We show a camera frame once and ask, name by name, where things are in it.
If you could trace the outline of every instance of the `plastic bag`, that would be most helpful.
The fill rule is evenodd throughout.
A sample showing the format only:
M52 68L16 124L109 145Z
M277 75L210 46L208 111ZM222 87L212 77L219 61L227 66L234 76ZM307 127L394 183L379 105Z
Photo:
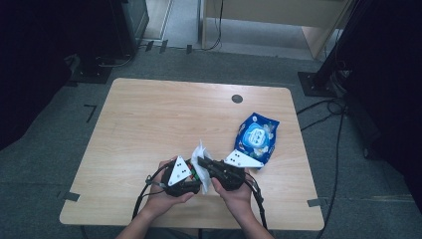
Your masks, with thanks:
M266 164L275 148L279 124L257 113L251 114L239 126L234 148Z

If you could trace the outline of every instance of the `right hand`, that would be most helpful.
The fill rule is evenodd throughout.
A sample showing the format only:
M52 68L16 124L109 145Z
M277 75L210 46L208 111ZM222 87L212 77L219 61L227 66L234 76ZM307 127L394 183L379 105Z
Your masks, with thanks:
M242 216L243 213L252 212L252 191L245 183L243 183L242 186L237 190L226 191L226 189L224 189L224 187L221 185L220 181L217 178L213 177L211 178L211 181L215 191L220 194L220 197L224 199L227 208L235 218L237 218L238 216Z

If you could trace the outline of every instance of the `power cable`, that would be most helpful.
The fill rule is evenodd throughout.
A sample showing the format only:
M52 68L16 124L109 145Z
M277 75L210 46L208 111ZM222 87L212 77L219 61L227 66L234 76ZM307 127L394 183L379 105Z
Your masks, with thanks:
M336 192L337 192L337 185L338 185L338 161L339 161L339 142L340 142L340 135L341 135L341 129L342 129L342 124L343 124L344 114L345 114L345 110L346 110L346 106L342 106L341 104L339 104L337 102L338 100L340 100L340 99L339 98L334 98L334 99L331 99L331 100L320 101L320 102L314 103L314 104L312 104L312 105L310 105L310 106L308 106L308 107L306 107L306 108L304 108L304 109L302 109L302 110L300 110L300 111L297 112L297 115L299 115L299 114L301 114L301 113L303 113L303 112L305 112L305 111L307 111L309 109L312 109L312 108L314 108L314 107L316 107L316 106L318 106L320 104L323 104L323 103L327 103L326 108L330 112L329 116L327 116L327 117L325 117L323 119L320 119L320 120L317 120L317 121L311 123L310 125L302 128L301 131L305 130L306 128L308 128L308 127L310 127L312 125L317 124L318 122L325 121L325 120L327 120L328 118L330 118L332 116L340 116L340 124L339 124L339 127L338 127L338 133L337 133L336 144L335 144L335 171L334 171L335 175L334 175L334 183L333 183L333 186L332 186L332 194L331 194L331 198L329 200L329 207L328 207L328 210L327 210L327 213L326 213L326 217L324 219L323 228L321 229L321 231L317 235L316 239L319 239L322 236L322 234L323 234L323 232L324 232L324 230L326 228L326 225L328 224L329 217L330 217L331 211L332 211L332 206L334 205L334 200L335 200L335 196L336 196ZM338 106L340 108L340 111L333 110L331 108L332 104Z

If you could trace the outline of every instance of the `left hand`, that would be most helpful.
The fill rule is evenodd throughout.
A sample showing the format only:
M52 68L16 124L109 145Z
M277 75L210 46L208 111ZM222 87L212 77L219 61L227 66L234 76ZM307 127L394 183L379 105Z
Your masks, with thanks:
M161 161L159 163L159 167L163 166L165 163L170 162L171 160L175 160L177 158L177 156L166 160L166 161ZM164 174L164 170L161 170L153 179L153 181L155 182L161 182L161 177ZM149 190L149 193L156 193L156 192L160 192L157 194L153 194L153 195L149 195L148 199L145 203L145 206L142 208L142 211L147 211L148 213L150 213L150 216L153 218L159 217L162 214L164 214L165 212L167 212L173 205L178 204L178 203L185 203L187 200L189 200L194 193L193 192L188 192L185 193L179 197L173 197L170 195L167 195L167 193L165 192L161 192L162 190L164 190L163 188L159 187L156 184L151 184L151 188Z

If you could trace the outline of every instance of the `black cable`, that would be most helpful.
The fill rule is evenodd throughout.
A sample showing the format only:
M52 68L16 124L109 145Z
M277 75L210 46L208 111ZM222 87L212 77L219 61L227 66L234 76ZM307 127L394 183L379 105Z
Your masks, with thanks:
M122 67L124 65L126 65L128 62L130 62L130 60L132 59L132 56L128 56L129 58L121 63L121 64L115 64L115 65L107 65L107 64L99 64L99 67L104 67L104 68L114 68L114 67Z
M81 232L84 239L88 239L87 232L85 231L85 226L81 226Z
M223 18L223 6L224 6L224 0L221 0L221 7L220 7L220 18L219 18L219 25L218 25L218 38L215 41L214 45L211 48L207 48L207 49L201 49L202 51L211 51L214 48L216 48L220 42L221 42L221 19Z
M303 112L305 112L305 111L307 111L309 109L312 109L312 108L314 108L314 107L316 107L316 106L318 106L320 104L323 104L323 103L331 103L331 102L334 102L334 101L337 101L337 100L340 100L340 98L333 98L333 99L330 99L330 100L324 100L324 101L320 101L320 102L314 103L314 104L312 104L312 105L310 105L310 106L308 106L306 108L303 108L300 111L296 112L296 115L298 116L298 115L302 114Z
M263 227L268 230L268 227L267 227L267 219L265 217L265 209L264 209L264 206L263 206L264 198L261 195L261 189L259 188L258 183L257 183L256 180L254 180L254 184L257 185L257 188L256 189L246 179L245 179L245 184L248 185L249 188L251 188L252 194L254 195L255 200L257 201L258 208L260 209L260 216L261 216L261 221L263 223Z
M311 126L314 126L314 125L315 125L315 124L317 124L317 123L320 123L320 122L326 121L328 118L330 118L330 117L332 117L332 116L334 116L334 114L329 114L329 116L324 117L324 118L322 118L322 119L319 119L319 120L317 120L317 121L315 121L315 122L313 122L313 123L311 123L311 124L309 124L309 125L307 125L307 126L305 126L305 127L301 128L301 131L304 131L305 129L307 129L307 128L311 127Z
M323 227L322 227L321 231L319 232L319 234L317 235L316 239L319 239L321 237L322 233L324 232L324 230L326 228L326 224L328 223L329 217L331 215L332 206L334 205L335 195L337 193L337 184L338 184L338 155L339 155L338 151L339 151L339 142L340 142L342 122L343 122L343 119L344 119L344 112L345 112L345 110L342 109L341 118L340 118L340 126L338 127L337 143L336 143L336 146L335 146L335 176L334 176L334 185L332 187L332 195L331 195L331 199L329 201L328 212L326 213L326 218L324 220Z
M145 191L146 191L146 188L148 188L148 186L150 185L150 183L148 183L148 180L149 181L152 181L157 175L158 175L158 173L160 172L160 171L162 171L162 169L164 169L164 168L166 168L166 167L168 167L168 165L170 165L170 163L172 163L173 161L170 161L170 162L167 162L167 163L165 163L163 166L161 166L160 168L158 168L158 170L154 173L154 174L152 174L152 176L148 176L148 178L146 179L146 185L143 187L143 189L142 189L142 191L140 192L140 194L139 194L139 196L137 197L137 200L136 200L136 203L135 203L135 205L134 205L134 208L133 208L133 214L132 214L132 220L136 217L136 215L137 215L137 212L139 211L139 206L140 206L140 203L142 202L142 199L143 199L143 197L144 197L144 195L143 195L143 193L145 193ZM157 194L157 193L161 193L162 191L160 191L160 192L156 192L156 193L149 193L149 194L146 194L146 195L152 195L152 194Z

